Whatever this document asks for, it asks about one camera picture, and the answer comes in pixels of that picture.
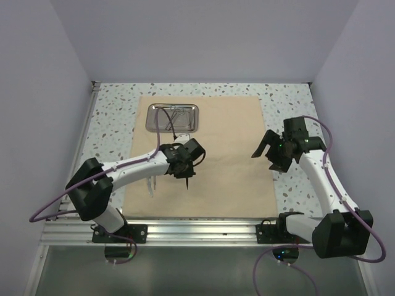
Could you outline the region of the beige cloth wrap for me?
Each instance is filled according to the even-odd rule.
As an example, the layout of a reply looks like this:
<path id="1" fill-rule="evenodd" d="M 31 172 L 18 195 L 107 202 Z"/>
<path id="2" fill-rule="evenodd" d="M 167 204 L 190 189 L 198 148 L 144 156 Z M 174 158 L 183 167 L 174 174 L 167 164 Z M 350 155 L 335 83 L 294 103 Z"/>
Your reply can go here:
<path id="1" fill-rule="evenodd" d="M 278 213 L 269 162 L 252 158 L 265 134 L 260 100 L 256 96 L 148 97 L 139 101 L 131 155 L 172 142 L 170 133 L 157 136 L 145 128 L 148 107 L 155 103 L 187 103 L 199 108 L 193 133 L 206 150 L 195 175 L 185 181 L 165 175 L 157 178 L 154 197 L 145 180 L 125 188 L 123 213 L 161 218 L 265 218 Z"/>

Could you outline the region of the steel instrument tray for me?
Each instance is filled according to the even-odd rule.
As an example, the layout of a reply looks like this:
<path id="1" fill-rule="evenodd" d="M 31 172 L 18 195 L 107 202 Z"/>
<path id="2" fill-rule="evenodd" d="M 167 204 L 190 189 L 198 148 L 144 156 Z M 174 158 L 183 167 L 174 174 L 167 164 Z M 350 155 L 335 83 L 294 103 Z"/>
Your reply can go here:
<path id="1" fill-rule="evenodd" d="M 195 104 L 151 104 L 145 128 L 156 131 L 156 115 L 161 133 L 194 133 L 198 130 L 199 108 Z"/>

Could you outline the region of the steel surgical scissors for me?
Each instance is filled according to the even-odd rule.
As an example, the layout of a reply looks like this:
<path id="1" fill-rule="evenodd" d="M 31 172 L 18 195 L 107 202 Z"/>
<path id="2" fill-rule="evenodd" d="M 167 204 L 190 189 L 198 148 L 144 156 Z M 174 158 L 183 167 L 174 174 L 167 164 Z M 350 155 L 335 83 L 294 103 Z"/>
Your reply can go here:
<path id="1" fill-rule="evenodd" d="M 184 108 L 172 109 L 171 121 L 167 124 L 166 130 L 187 130 L 189 127 L 189 110 Z"/>

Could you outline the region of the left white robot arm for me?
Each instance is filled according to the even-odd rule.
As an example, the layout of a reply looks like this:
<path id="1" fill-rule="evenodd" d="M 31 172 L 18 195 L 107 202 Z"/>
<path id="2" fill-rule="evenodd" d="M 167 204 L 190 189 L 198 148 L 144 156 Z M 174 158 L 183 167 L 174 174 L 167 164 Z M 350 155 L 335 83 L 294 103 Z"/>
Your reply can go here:
<path id="1" fill-rule="evenodd" d="M 202 152 L 182 144 L 165 144 L 157 150 L 121 162 L 100 163 L 96 158 L 84 161 L 66 185 L 78 216 L 94 221 L 114 242 L 127 238 L 128 226 L 121 212 L 110 205 L 114 191 L 133 182 L 161 175 L 188 179 Z"/>

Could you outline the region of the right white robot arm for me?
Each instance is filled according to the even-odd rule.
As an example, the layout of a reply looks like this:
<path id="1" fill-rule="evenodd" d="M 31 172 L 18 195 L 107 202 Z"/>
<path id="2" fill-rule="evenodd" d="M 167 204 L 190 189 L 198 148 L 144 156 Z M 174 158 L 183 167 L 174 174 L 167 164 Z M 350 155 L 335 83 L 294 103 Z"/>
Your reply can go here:
<path id="1" fill-rule="evenodd" d="M 322 218 L 309 218 L 301 212 L 281 213 L 276 219 L 275 235 L 282 242 L 299 237 L 313 245 L 320 258 L 351 257 L 365 253 L 370 238 L 369 227 L 373 216 L 361 210 L 347 196 L 334 176 L 330 164 L 324 160 L 326 146 L 320 137 L 310 137 L 307 131 L 276 134 L 265 132 L 253 153 L 271 162 L 270 170 L 286 173 L 292 162 L 297 162 L 307 175 L 322 209 Z"/>

